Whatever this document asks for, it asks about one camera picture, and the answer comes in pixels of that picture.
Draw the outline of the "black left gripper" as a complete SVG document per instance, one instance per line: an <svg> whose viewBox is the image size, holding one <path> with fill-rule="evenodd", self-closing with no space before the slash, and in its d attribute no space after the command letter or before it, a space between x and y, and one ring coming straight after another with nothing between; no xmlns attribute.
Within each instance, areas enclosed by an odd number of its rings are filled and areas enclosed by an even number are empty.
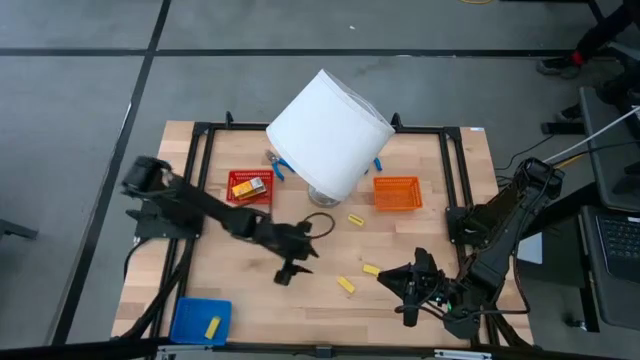
<svg viewBox="0 0 640 360"><path fill-rule="evenodd" d="M251 239L267 250L289 260L307 260L309 257L318 258L319 254L311 245L312 238L308 235L311 223L301 221L296 225L287 223L273 223L261 221ZM285 272L294 276L298 273L310 273L312 271L293 262L285 263Z"/></svg>

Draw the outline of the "orange plastic basket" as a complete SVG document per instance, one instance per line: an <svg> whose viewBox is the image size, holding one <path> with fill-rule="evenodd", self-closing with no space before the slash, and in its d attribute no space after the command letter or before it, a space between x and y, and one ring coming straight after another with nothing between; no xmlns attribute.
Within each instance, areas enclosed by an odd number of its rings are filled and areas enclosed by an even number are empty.
<svg viewBox="0 0 640 360"><path fill-rule="evenodd" d="M423 205L418 177L375 177L373 187L374 206L379 211L413 211Z"/></svg>

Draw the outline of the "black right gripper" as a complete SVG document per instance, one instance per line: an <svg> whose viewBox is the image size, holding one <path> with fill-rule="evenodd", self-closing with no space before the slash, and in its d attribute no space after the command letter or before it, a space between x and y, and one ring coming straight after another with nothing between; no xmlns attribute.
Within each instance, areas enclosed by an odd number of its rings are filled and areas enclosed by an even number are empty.
<svg viewBox="0 0 640 360"><path fill-rule="evenodd" d="M435 300L443 292L444 272L436 265L432 254L417 247L415 261L410 266L381 271L377 280L410 305L422 305Z"/></svg>

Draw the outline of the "person's shoe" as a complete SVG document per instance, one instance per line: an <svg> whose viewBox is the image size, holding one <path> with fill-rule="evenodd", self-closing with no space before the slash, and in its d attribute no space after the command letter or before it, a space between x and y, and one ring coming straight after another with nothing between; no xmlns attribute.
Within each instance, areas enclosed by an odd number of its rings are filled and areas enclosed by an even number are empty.
<svg viewBox="0 0 640 360"><path fill-rule="evenodd" d="M536 64L536 71L546 76L557 76L563 79L576 78L582 65L571 57L556 57L540 60Z"/></svg>

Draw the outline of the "person's leg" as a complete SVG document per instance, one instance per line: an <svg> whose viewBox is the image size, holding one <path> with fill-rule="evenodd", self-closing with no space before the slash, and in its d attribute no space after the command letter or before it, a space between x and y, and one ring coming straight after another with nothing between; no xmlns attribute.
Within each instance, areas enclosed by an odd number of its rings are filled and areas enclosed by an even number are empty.
<svg viewBox="0 0 640 360"><path fill-rule="evenodd" d="M640 0L623 0L619 8L587 31L569 56L569 63L578 67L584 65L601 47L632 24L640 28Z"/></svg>

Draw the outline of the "silver lamp with white shade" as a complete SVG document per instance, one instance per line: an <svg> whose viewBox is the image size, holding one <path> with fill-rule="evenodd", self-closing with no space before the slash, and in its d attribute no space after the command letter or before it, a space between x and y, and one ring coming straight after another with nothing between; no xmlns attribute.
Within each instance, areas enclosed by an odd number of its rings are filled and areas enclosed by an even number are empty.
<svg viewBox="0 0 640 360"><path fill-rule="evenodd" d="M266 134L309 185L311 201L331 208L348 198L395 130L374 106L322 69Z"/></svg>

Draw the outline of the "red plastic basket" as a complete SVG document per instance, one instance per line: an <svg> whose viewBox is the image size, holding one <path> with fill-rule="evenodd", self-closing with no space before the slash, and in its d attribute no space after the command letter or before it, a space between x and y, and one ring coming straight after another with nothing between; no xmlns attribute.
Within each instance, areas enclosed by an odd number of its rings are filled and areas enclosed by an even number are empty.
<svg viewBox="0 0 640 360"><path fill-rule="evenodd" d="M266 191L253 197L242 200L236 199L232 194L232 188L240 183L248 181L252 178L260 177L265 186ZM273 186L274 172L272 170L233 170L229 172L226 200L237 205L245 204L262 204L271 205L274 193Z"/></svg>

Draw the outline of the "black laptop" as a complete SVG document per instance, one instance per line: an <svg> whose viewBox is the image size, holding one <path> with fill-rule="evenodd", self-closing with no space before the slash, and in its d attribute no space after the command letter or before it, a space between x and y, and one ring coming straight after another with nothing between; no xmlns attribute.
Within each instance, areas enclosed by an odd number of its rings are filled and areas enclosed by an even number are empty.
<svg viewBox="0 0 640 360"><path fill-rule="evenodd" d="M640 213L584 206L580 218L601 319L640 331Z"/></svg>

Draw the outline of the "black metal table frame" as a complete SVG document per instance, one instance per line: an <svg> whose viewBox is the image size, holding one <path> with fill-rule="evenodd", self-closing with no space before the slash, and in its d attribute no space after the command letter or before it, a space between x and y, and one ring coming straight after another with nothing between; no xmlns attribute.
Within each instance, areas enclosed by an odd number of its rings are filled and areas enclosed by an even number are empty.
<svg viewBox="0 0 640 360"><path fill-rule="evenodd" d="M194 123L168 121L158 156L183 172L194 163L192 184L205 166L205 190L226 198L229 171L267 169L264 157L273 148L266 124ZM287 287L272 282L282 261L261 247L232 239L217 223L205 220L204 232L195 241L186 286L177 289L196 298L222 299L232 303L228 350L258 348L302 352L316 347L341 345L354 352L376 347L397 350L418 348L470 348L471 345L506 345L491 320L482 319L473 340L456 339L442 322L421 313L418 325L402 325L393 309L401 302L362 271L364 264L392 268L413 260L414 248L425 247L436 262L454 277L462 248L449 242L445 210L451 206L485 202L497 193L486 135L482 128L398 127L382 150L382 176L417 176L423 206L410 212L378 212L374 208L372 170L360 180L356 191L333 209L319 209L310 202L307 186L296 174L286 173L284 182L274 181L270 211L276 221L297 223L315 211L327 211L336 220L333 232L314 241L320 258L302 265L313 274L301 273ZM362 227L349 222L349 214L364 220ZM122 290L112 335L123 335L151 303L160 283L181 255L184 240L153 239L132 257ZM354 286L348 293L338 283L343 276Z"/></svg>

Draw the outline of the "blue plastic tray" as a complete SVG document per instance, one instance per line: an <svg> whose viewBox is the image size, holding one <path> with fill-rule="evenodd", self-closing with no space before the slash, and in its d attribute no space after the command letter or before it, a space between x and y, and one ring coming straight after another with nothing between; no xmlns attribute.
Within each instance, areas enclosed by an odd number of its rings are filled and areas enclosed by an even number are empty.
<svg viewBox="0 0 640 360"><path fill-rule="evenodd" d="M205 331L212 317L221 323L215 337L208 340ZM169 332L172 342L189 345L223 346L227 342L232 319L232 303L222 299L181 297Z"/></svg>

